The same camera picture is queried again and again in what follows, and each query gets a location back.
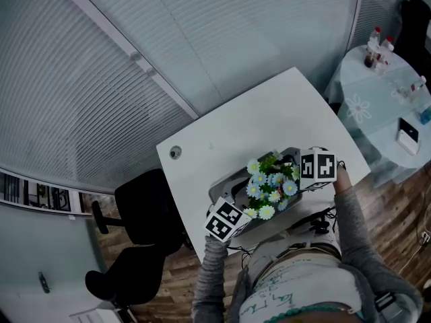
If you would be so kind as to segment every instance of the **phone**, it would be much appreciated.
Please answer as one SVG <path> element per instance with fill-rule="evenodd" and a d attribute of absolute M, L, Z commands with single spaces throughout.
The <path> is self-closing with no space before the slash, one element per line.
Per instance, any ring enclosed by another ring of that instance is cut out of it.
<path fill-rule="evenodd" d="M 399 119 L 397 142 L 412 155 L 418 154 L 419 132 L 403 118 Z"/>

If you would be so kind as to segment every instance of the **person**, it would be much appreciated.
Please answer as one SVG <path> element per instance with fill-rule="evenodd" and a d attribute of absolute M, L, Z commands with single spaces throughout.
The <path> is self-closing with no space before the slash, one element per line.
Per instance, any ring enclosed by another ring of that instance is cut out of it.
<path fill-rule="evenodd" d="M 227 322 L 418 321 L 422 298 L 372 249 L 345 168 L 337 168 L 333 186 L 340 243 L 332 225 L 323 233 L 321 227 L 316 228 L 316 221 L 303 225 L 305 231 L 289 231 L 288 236 L 278 234 L 261 242 L 238 275 Z M 224 321 L 228 246 L 211 236 L 205 238 L 192 319 L 219 323 Z"/>

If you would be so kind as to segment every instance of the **window blinds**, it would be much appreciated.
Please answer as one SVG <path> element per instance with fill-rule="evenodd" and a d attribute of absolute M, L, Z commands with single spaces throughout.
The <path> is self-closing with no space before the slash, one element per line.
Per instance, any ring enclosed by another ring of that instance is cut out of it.
<path fill-rule="evenodd" d="M 382 40 L 387 36 L 396 37 L 400 31 L 400 2 L 402 0 L 361 0 L 350 48 L 366 44 L 376 26 L 382 29 Z"/>
<path fill-rule="evenodd" d="M 0 168 L 112 192 L 191 122 L 70 0 L 0 0 Z"/>
<path fill-rule="evenodd" d="M 324 90 L 357 0 L 91 1 L 205 114 L 293 66 Z"/>

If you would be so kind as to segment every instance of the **round table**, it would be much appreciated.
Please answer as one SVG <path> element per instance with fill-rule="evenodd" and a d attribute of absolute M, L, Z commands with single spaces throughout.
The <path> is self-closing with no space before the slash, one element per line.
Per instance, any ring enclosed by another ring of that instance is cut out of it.
<path fill-rule="evenodd" d="M 420 77 L 401 57 L 393 54 L 384 75 L 365 67 L 365 46 L 351 49 L 335 72 L 324 97 L 340 103 L 338 117 L 372 171 L 374 185 L 400 183 L 431 159 L 431 122 L 420 124 L 415 108 L 431 102 L 426 87 L 414 103 L 402 92 Z M 420 150 L 411 155 L 396 142 L 399 117 L 419 132 Z"/>

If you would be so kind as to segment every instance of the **black and white marker cube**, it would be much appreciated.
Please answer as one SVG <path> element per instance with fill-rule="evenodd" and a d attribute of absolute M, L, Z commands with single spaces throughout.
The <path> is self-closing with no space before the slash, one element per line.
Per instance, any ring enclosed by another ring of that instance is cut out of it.
<path fill-rule="evenodd" d="M 220 197 L 205 221 L 205 228 L 221 242 L 237 236 L 251 221 L 251 217 Z"/>
<path fill-rule="evenodd" d="M 337 158 L 321 149 L 301 149 L 300 190 L 314 190 L 337 180 Z"/>

